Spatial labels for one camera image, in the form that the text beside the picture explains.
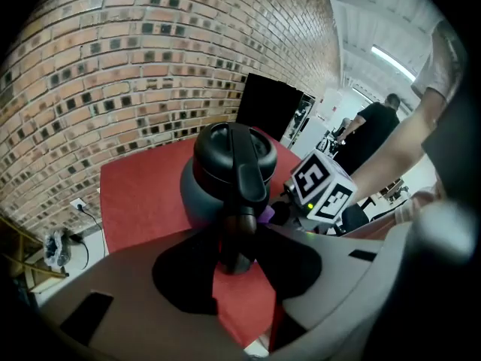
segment trash bag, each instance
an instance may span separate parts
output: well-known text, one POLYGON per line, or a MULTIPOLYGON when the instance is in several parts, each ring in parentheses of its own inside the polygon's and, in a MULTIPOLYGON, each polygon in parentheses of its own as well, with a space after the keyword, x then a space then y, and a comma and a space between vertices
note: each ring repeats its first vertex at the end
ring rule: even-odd
POLYGON ((47 234, 44 239, 44 261, 48 266, 62 267, 70 260, 67 235, 61 231, 47 234))

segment red table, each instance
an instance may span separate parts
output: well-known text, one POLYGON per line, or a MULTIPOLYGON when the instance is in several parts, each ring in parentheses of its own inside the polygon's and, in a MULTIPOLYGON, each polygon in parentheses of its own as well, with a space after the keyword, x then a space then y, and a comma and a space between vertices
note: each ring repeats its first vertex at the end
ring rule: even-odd
MULTIPOLYGON (((108 163, 101 168, 101 213, 110 253, 192 228, 180 196, 180 175, 195 139, 178 141, 108 163)), ((277 141, 271 198, 300 159, 277 141)), ((275 293, 255 263, 243 275, 216 271, 213 296, 219 319, 244 347, 272 323, 275 293)))

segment white ceiling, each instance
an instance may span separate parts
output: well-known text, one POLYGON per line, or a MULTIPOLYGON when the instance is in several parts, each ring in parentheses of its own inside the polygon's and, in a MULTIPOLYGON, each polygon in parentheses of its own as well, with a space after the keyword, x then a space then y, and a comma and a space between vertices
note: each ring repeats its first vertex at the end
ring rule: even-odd
POLYGON ((377 45, 415 76, 431 50, 430 35, 441 18, 430 0, 335 0, 343 47, 343 85, 373 100, 397 93, 409 108, 419 99, 411 82, 371 52, 377 45))

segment ceiling light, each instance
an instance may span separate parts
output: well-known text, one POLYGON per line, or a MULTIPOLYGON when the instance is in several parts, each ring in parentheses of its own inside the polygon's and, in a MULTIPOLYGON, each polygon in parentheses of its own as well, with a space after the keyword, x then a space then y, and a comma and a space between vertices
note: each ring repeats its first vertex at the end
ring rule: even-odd
POLYGON ((416 79, 416 77, 411 74, 406 67, 404 67, 400 62, 396 61, 395 59, 392 58, 392 56, 388 55, 386 52, 380 50, 378 47, 375 45, 372 46, 371 52, 375 53, 379 57, 383 58, 385 61, 387 61, 390 65, 393 67, 397 68, 400 72, 404 74, 409 80, 412 82, 416 79))
POLYGON ((365 94, 363 94, 361 91, 359 91, 358 89, 356 88, 352 88, 355 92, 357 92, 360 96, 362 96, 364 98, 364 100, 366 102, 368 102, 369 104, 371 104, 373 101, 370 100, 365 94))

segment bare arm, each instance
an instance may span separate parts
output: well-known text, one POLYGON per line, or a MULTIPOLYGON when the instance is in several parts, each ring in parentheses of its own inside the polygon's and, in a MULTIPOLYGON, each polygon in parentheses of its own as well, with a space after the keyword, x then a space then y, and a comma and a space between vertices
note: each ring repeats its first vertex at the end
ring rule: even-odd
POLYGON ((421 143, 431 134, 445 103, 437 91, 426 90, 413 114, 396 127, 379 150, 352 174, 358 187, 352 203, 386 187, 422 158, 421 143))
POLYGON ((337 138, 337 141, 343 141, 346 137, 351 133, 361 127, 364 123, 366 123, 365 118, 356 115, 354 120, 347 126, 344 132, 337 138))

